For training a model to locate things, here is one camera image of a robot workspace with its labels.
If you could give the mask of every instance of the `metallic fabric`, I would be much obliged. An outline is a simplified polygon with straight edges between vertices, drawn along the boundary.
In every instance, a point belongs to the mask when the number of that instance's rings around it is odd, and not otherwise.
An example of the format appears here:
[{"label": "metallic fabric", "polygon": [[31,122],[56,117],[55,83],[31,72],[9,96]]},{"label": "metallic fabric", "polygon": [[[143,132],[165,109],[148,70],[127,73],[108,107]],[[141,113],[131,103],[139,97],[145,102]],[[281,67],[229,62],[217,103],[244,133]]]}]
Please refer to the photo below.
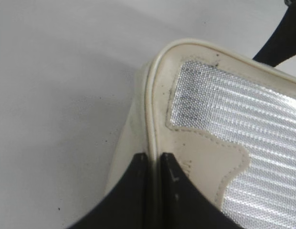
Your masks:
[{"label": "metallic fabric", "polygon": [[200,62],[179,74],[170,122],[244,146],[222,211],[246,229],[296,229],[296,99]]}]

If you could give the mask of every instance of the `white surface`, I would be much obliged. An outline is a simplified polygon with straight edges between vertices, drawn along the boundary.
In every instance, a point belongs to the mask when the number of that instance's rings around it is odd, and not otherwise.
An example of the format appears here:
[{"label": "white surface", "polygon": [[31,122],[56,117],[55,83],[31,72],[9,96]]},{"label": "white surface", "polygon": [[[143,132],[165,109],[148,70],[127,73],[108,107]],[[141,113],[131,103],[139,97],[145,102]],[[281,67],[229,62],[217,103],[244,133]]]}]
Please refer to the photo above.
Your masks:
[{"label": "white surface", "polygon": [[[285,10],[283,0],[0,0],[0,228],[66,228],[100,201],[133,73],[165,44],[193,37],[253,57]],[[296,76],[296,57],[280,68]]]}]

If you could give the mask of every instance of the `scuff mark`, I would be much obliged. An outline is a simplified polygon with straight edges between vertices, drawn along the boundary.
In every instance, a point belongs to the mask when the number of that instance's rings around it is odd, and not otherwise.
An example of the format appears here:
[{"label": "scuff mark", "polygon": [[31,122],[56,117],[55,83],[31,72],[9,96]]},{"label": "scuff mark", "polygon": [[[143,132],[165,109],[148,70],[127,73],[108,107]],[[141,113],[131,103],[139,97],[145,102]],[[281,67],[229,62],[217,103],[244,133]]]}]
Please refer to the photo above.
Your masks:
[{"label": "scuff mark", "polygon": [[169,172],[170,172],[170,176],[171,176],[171,179],[172,179],[173,182],[177,182],[177,181],[180,180],[179,177],[175,177],[175,176],[173,175],[173,172],[172,172],[171,168],[169,169]]}]

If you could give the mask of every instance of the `black strap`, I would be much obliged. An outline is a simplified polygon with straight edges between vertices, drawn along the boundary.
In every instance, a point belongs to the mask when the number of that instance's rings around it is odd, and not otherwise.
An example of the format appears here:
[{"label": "black strap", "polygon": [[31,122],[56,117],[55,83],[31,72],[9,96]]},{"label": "black strap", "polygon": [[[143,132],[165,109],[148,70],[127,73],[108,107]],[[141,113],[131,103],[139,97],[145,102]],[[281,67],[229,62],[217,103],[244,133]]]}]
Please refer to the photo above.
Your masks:
[{"label": "black strap", "polygon": [[113,190],[69,229],[142,229],[146,225],[148,158],[135,154]]},{"label": "black strap", "polygon": [[272,67],[296,55],[296,0],[290,0],[282,21],[253,58]]}]

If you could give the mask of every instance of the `bag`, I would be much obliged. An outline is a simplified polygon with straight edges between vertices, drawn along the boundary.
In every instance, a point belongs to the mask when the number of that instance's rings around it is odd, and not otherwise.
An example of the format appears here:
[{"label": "bag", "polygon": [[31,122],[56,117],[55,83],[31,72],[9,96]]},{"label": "bag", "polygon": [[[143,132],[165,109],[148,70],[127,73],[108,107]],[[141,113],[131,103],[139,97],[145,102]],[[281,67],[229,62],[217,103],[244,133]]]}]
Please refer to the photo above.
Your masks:
[{"label": "bag", "polygon": [[98,214],[118,209],[123,228],[296,229],[296,78],[272,67],[295,54],[296,1],[254,60],[165,47],[136,75]]}]

